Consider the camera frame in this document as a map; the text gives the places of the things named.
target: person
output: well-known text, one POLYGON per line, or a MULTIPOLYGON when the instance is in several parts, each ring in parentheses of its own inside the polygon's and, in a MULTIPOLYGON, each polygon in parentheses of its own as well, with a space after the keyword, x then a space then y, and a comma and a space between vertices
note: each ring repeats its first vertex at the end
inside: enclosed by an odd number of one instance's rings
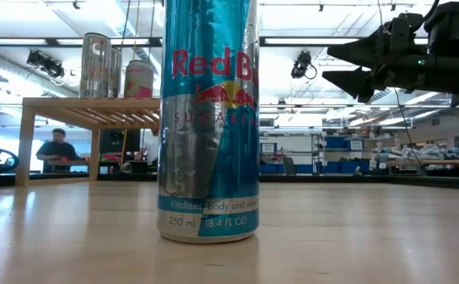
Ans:
MULTIPOLYGON (((54 129, 53 140, 46 142, 37 152, 37 159, 43 160, 43 173, 52 173, 53 167, 49 165, 49 160, 54 159, 75 159, 77 154, 75 148, 65 142, 65 130, 54 129)), ((55 166, 55 171, 70 171, 70 166, 55 166)))
POLYGON ((151 129, 152 136, 144 139, 144 147, 135 154, 135 160, 140 161, 145 153, 147 156, 147 164, 158 165, 158 145, 159 145, 159 130, 151 129))

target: red bull can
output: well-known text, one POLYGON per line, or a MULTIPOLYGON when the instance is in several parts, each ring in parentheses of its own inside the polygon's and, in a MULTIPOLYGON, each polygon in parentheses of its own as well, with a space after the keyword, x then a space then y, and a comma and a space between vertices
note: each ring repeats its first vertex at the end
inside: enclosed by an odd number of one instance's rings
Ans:
POLYGON ((81 98, 108 97, 111 49, 112 44, 108 37, 94 32, 84 35, 79 93, 81 98))
POLYGON ((259 224, 257 0, 166 0, 157 227, 213 244, 259 224))

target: dark shirt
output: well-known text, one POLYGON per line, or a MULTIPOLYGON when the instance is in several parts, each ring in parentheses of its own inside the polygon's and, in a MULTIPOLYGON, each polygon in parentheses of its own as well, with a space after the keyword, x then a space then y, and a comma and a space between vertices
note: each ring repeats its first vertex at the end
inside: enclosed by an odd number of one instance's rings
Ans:
MULTIPOLYGON (((77 157, 75 148, 70 143, 56 143, 56 142, 47 142, 42 147, 40 147, 37 155, 59 155, 61 157, 66 157, 68 159, 73 159, 77 157)), ((54 168, 56 171, 70 171, 69 166, 56 166, 54 168)), ((52 173, 53 167, 49 166, 48 161, 43 161, 43 173, 52 173)))

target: white can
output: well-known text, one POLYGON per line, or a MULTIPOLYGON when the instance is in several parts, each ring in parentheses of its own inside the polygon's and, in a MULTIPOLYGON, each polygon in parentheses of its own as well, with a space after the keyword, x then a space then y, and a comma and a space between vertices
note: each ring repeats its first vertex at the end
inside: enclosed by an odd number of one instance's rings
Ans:
POLYGON ((110 50, 112 43, 104 35, 90 32, 84 35, 81 98, 106 98, 109 95, 110 50))
POLYGON ((126 67, 125 98, 151 98, 154 68, 150 62, 132 60, 126 67))
POLYGON ((119 98, 119 93, 121 92, 121 70, 122 52, 114 47, 110 52, 110 98, 119 98))

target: man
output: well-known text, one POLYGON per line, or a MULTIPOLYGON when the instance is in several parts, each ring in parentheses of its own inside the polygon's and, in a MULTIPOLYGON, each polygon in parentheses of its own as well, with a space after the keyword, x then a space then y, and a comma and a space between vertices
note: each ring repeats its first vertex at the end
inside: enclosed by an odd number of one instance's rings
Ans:
MULTIPOLYGON (((54 129, 53 140, 47 142, 37 152, 37 159, 43 160, 43 173, 52 173, 53 167, 48 161, 53 159, 74 159, 77 158, 75 148, 65 142, 65 130, 54 129)), ((70 171, 69 166, 55 166, 55 171, 70 171)))

